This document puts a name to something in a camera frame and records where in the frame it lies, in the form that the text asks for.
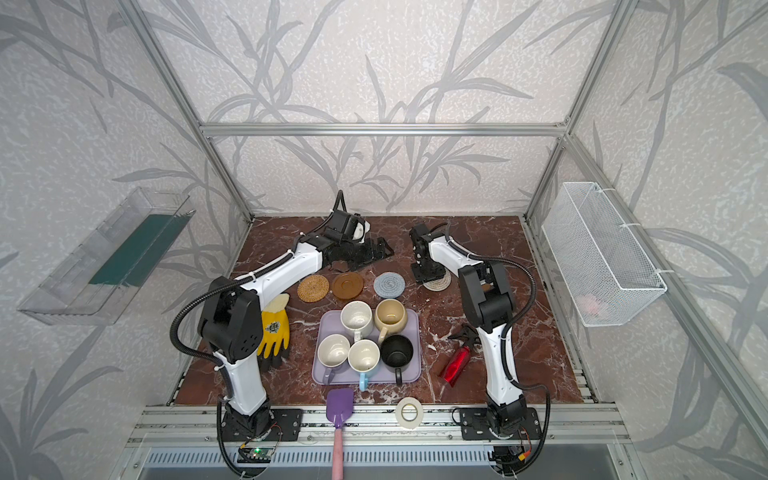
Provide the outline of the white patterned woven coaster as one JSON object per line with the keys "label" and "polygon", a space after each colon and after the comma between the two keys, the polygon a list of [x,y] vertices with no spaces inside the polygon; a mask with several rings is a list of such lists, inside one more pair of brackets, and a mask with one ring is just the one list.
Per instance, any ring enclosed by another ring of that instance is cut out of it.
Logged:
{"label": "white patterned woven coaster", "polygon": [[451,272],[445,270],[444,275],[440,279],[431,280],[423,283],[423,286],[433,292],[440,292],[446,290],[452,281]]}

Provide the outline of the woven straw coaster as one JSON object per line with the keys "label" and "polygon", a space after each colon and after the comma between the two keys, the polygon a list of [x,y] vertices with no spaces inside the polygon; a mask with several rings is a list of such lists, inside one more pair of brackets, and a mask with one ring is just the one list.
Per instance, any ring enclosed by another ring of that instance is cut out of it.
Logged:
{"label": "woven straw coaster", "polygon": [[329,291],[329,280],[318,274],[304,278],[297,287],[297,295],[305,303],[319,302],[328,295]]}

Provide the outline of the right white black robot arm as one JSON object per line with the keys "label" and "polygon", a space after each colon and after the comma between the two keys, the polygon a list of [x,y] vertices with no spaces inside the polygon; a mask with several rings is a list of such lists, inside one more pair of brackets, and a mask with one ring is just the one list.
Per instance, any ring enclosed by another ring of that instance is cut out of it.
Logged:
{"label": "right white black robot arm", "polygon": [[[415,262],[411,264],[419,284],[441,279],[445,273],[459,281],[466,319],[478,334],[487,372],[487,424],[490,430],[508,436],[527,416],[523,392],[528,389],[516,378],[512,327],[532,308],[536,282],[523,265],[509,259],[475,254],[449,234],[421,223],[409,230]],[[515,310],[506,268],[522,271],[530,283],[530,295],[520,311]]]}

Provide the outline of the grey blue woven coaster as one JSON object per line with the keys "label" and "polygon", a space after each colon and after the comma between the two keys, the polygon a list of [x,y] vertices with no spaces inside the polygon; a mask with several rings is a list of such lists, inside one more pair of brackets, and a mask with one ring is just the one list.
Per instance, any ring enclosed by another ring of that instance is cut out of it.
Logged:
{"label": "grey blue woven coaster", "polygon": [[374,280],[374,291],[382,299],[396,299],[405,291],[405,279],[395,272],[384,272]]}

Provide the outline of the brown wooden coaster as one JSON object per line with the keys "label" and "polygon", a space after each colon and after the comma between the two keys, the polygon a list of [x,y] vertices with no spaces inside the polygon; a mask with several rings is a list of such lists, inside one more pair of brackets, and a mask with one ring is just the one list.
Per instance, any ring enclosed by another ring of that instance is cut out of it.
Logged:
{"label": "brown wooden coaster", "polygon": [[331,284],[331,292],[342,301],[358,297],[364,288],[363,277],[356,272],[346,272],[336,276]]}

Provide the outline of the white speckled mug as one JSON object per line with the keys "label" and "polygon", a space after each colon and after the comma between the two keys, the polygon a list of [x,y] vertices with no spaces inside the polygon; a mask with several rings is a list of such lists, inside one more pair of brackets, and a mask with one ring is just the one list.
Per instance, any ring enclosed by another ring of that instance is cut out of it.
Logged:
{"label": "white speckled mug", "polygon": [[364,301],[352,301],[342,309],[340,321],[355,343],[371,334],[374,326],[373,311]]}

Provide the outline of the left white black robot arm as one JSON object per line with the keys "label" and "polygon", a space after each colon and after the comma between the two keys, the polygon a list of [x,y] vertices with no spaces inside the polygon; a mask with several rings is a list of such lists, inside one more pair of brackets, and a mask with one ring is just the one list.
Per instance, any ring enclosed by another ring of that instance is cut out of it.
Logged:
{"label": "left white black robot arm", "polygon": [[[301,234],[286,253],[236,280],[217,278],[206,293],[176,314],[169,331],[171,344],[222,372],[227,388],[224,405],[235,418],[256,424],[270,413],[257,354],[266,306],[336,261],[356,271],[394,254],[385,239],[372,238],[369,232],[370,224],[361,215],[336,208],[318,227]],[[179,337],[182,321],[197,306],[202,307],[198,332],[212,349],[210,354],[185,345]]]}

